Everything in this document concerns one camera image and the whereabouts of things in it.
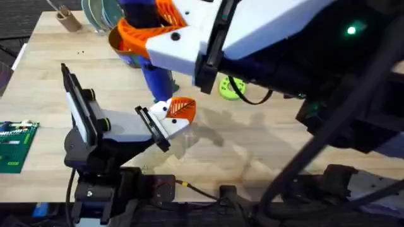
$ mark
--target green light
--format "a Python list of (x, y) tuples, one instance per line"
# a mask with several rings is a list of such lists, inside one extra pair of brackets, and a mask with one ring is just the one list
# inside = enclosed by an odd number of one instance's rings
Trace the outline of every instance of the green light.
[(356, 28), (354, 26), (350, 26), (347, 30), (347, 33), (349, 35), (355, 35), (356, 34)]

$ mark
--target gray carpet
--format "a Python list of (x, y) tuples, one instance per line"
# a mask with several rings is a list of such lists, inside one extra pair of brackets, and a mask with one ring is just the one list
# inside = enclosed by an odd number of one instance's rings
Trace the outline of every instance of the gray carpet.
[[(70, 10), (81, 10), (80, 0), (51, 0), (55, 5), (66, 5)], [(0, 0), (0, 40), (30, 36), (41, 12), (53, 10), (46, 0)], [(18, 53), (19, 40), (0, 41)], [(0, 61), (12, 65), (14, 58), (0, 50)]]

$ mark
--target orange gripper pad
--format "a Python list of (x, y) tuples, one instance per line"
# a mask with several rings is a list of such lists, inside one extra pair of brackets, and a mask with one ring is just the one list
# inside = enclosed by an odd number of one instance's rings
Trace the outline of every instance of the orange gripper pad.
[(196, 114), (196, 102), (192, 98), (173, 97), (166, 117), (187, 119), (192, 123)]
[(171, 32), (186, 26), (185, 21), (177, 12), (172, 0), (156, 0), (157, 11), (171, 26), (159, 28), (134, 28), (125, 18), (118, 22), (118, 32), (124, 45), (135, 54), (150, 58), (146, 50), (146, 42), (149, 38)]
[(187, 24), (176, 10), (172, 0), (156, 0), (157, 11), (172, 26), (185, 27)]

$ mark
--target wooden table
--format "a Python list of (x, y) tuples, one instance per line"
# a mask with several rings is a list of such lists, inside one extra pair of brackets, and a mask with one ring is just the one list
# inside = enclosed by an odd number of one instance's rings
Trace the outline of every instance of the wooden table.
[[(134, 112), (137, 105), (152, 104), (141, 70), (126, 66), (109, 47), (107, 37), (92, 32), (81, 11), (74, 14), (84, 24), (77, 33), (68, 33), (54, 13), (42, 14), (0, 100), (1, 120), (41, 123), (22, 173), (0, 175), (0, 202), (64, 200), (70, 169), (63, 163), (63, 141), (71, 128), (71, 118), (61, 62), (77, 75), (84, 88), (96, 91), (103, 108)], [(217, 89), (205, 95), (191, 85), (189, 76), (175, 73), (174, 78), (181, 87), (176, 95), (194, 98), (197, 103), (191, 130), (175, 138), (169, 152), (153, 146), (129, 161), (128, 166), (140, 166), (145, 173), (174, 174), (212, 193), (221, 184), (235, 184), (245, 198), (258, 200), (268, 182), (310, 138), (306, 128), (295, 120), (299, 100), (284, 100), (274, 94), (254, 107), (225, 100)], [(249, 85), (246, 95), (258, 100), (265, 93)], [(335, 148), (327, 148), (307, 171), (322, 173), (331, 163), (404, 177), (402, 160)], [(184, 187), (178, 187), (176, 199), (206, 200)]]

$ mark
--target wire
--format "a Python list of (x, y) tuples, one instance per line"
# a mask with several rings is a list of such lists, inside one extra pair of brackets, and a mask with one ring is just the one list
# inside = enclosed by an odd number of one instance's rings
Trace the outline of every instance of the wire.
[(188, 182), (185, 182), (183, 180), (175, 180), (175, 182), (182, 185), (182, 186), (184, 186), (184, 187), (189, 187), (190, 189), (194, 190), (195, 192), (197, 192), (197, 193), (199, 193), (199, 194), (201, 194), (201, 195), (203, 195), (203, 196), (205, 196), (207, 198), (213, 199), (214, 201), (219, 201), (220, 200), (220, 198), (218, 198), (218, 197), (216, 197), (214, 195), (208, 194), (206, 192), (203, 192), (202, 190), (194, 187), (193, 185), (191, 185)]
[(314, 211), (302, 214), (275, 214), (270, 212), (269, 205), (273, 198), (279, 192), (284, 190), (288, 184), (317, 154), (326, 146), (328, 141), (331, 141), (338, 135), (338, 132), (346, 127), (354, 115), (364, 106), (367, 101), (372, 97), (372, 94), (377, 87), (387, 77), (388, 72), (393, 65), (400, 59), (404, 51), (404, 30), (400, 29), (404, 26), (404, 16), (395, 20), (386, 30), (383, 42), (373, 61), (370, 62), (365, 71), (363, 80), (359, 83), (356, 90), (349, 95), (347, 100), (338, 108), (335, 113), (323, 124), (318, 130), (316, 135), (306, 143), (306, 145), (299, 151), (299, 153), (292, 159), (292, 161), (283, 169), (283, 171), (272, 181), (271, 185), (267, 188), (264, 196), (259, 203), (259, 213), (265, 213), (268, 216), (278, 217), (283, 219), (306, 219), (308, 217), (321, 217), (342, 211), (342, 209), (353, 209), (355, 207), (363, 206), (369, 202), (385, 197), (387, 192), (396, 192), (402, 187), (402, 181), (395, 183), (378, 192), (374, 192), (356, 201), (348, 202), (344, 205), (327, 209), (324, 211)]
[(232, 85), (234, 92), (241, 98), (241, 100), (245, 101), (246, 103), (248, 103), (248, 104), (250, 104), (250, 105), (259, 105), (259, 104), (262, 104), (262, 103), (266, 102), (266, 101), (271, 97), (271, 95), (272, 95), (272, 93), (273, 93), (271, 89), (268, 89), (268, 92), (266, 93), (265, 97), (264, 97), (261, 101), (259, 101), (259, 102), (257, 102), (257, 103), (253, 103), (252, 101), (248, 100), (248, 99), (241, 93), (241, 91), (239, 90), (239, 88), (238, 88), (237, 85), (235, 84), (233, 77), (229, 76), (229, 82), (230, 82), (230, 84)]
[(71, 170), (70, 179), (68, 183), (68, 188), (66, 191), (66, 202), (64, 203), (64, 211), (66, 212), (66, 222), (68, 227), (74, 227), (73, 220), (71, 219), (70, 213), (70, 194), (71, 194), (71, 186), (73, 185), (74, 175), (76, 174), (76, 169)]

